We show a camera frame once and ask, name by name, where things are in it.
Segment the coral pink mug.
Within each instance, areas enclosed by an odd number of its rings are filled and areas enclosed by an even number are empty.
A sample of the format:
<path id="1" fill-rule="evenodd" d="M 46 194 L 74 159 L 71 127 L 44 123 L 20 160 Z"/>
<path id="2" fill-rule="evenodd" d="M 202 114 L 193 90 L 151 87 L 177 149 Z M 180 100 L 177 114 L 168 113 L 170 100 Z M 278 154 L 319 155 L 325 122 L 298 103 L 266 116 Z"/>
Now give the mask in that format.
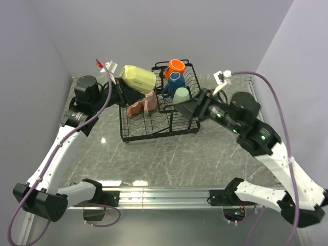
<path id="1" fill-rule="evenodd" d="M 140 114 L 143 111 L 143 103 L 138 101 L 130 106 L 128 106 L 126 117 L 130 118 L 132 115 Z"/>

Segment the orange mug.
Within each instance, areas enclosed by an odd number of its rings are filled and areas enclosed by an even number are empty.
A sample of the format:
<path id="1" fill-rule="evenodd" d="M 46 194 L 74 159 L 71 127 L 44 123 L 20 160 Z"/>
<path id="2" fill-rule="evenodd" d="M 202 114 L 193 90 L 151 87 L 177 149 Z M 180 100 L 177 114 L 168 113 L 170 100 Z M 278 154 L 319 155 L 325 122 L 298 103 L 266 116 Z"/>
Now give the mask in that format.
<path id="1" fill-rule="evenodd" d="M 172 59 L 168 62 L 167 68 L 164 69 L 163 76 L 166 81 L 169 79 L 169 75 L 173 72 L 179 72 L 181 75 L 184 74 L 186 69 L 185 63 L 178 59 Z"/>

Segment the blue mug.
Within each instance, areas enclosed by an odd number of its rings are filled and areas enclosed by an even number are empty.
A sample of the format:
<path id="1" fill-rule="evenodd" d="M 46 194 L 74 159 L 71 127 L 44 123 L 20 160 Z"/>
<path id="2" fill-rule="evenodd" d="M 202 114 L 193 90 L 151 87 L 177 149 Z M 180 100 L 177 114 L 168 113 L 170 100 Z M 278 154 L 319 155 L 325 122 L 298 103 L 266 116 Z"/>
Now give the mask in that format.
<path id="1" fill-rule="evenodd" d="M 168 82 L 164 89 L 162 90 L 163 98 L 173 98 L 175 92 L 178 88 L 185 87 L 185 79 L 184 76 L 179 72 L 172 72 L 169 75 Z"/>

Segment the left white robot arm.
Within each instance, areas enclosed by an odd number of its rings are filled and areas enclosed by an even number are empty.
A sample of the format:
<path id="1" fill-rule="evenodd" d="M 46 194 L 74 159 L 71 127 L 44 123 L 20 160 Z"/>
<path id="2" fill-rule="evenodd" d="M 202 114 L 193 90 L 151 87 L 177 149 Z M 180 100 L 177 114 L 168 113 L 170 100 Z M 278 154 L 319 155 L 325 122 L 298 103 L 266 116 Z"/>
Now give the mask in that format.
<path id="1" fill-rule="evenodd" d="M 86 201 L 91 206 L 103 204 L 103 186 L 100 182 L 86 178 L 78 184 L 60 189 L 60 179 L 105 108 L 112 105 L 130 106 L 143 99 L 153 88 L 153 81 L 148 84 L 144 80 L 123 76 L 109 78 L 104 85 L 91 75 L 79 78 L 74 88 L 75 95 L 48 154 L 27 182 L 17 183 L 13 189 L 20 208 L 56 222 L 67 208 L 81 202 Z"/>

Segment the yellow mug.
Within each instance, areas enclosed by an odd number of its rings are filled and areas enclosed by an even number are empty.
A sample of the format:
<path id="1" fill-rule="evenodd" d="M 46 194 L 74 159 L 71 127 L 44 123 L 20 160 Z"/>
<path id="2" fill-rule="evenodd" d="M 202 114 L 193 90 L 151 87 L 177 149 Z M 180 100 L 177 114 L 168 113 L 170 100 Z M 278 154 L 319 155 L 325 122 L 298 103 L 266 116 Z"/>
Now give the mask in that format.
<path id="1" fill-rule="evenodd" d="M 125 65 L 119 76 L 127 86 L 143 94 L 149 94 L 156 84 L 156 75 L 152 71 L 133 65 Z"/>

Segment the green cup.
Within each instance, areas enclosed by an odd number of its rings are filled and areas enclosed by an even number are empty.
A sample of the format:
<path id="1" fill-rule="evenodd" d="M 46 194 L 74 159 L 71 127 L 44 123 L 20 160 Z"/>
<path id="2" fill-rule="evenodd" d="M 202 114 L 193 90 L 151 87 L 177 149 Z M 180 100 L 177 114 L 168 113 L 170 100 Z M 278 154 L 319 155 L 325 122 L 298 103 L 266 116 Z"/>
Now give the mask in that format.
<path id="1" fill-rule="evenodd" d="M 179 104 L 187 100 L 190 100 L 189 90 L 185 87 L 180 87 L 175 91 L 172 104 Z"/>

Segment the light pink mug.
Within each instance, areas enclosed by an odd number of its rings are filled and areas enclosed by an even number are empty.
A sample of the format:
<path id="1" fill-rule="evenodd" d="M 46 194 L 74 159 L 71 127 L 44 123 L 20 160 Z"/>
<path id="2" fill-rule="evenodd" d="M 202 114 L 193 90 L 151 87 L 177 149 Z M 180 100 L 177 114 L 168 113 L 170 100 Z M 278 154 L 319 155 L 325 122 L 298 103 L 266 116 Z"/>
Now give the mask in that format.
<path id="1" fill-rule="evenodd" d="M 142 100 L 142 107 L 144 113 L 148 113 L 157 107 L 157 96 L 154 90 L 145 95 L 145 98 Z"/>

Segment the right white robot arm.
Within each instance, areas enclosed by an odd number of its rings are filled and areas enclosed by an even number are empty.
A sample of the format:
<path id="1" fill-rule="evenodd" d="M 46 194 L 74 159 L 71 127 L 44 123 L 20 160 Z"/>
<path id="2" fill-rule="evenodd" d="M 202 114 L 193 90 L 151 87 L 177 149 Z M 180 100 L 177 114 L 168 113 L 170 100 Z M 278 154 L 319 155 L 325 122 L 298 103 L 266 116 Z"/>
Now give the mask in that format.
<path id="1" fill-rule="evenodd" d="M 202 89 L 190 100 L 175 104 L 174 108 L 188 119 L 210 119 L 237 134 L 236 142 L 241 148 L 264 164 L 284 187 L 274 190 L 242 178 L 233 178 L 223 196 L 229 204 L 243 201 L 261 204 L 279 212 L 289 223 L 294 222 L 298 209 L 299 228 L 318 224 L 323 219 L 327 190 L 317 185 L 294 158 L 288 158 L 280 136 L 270 125 L 257 118 L 260 103 L 251 93 L 237 92 L 226 104 L 212 91 Z"/>

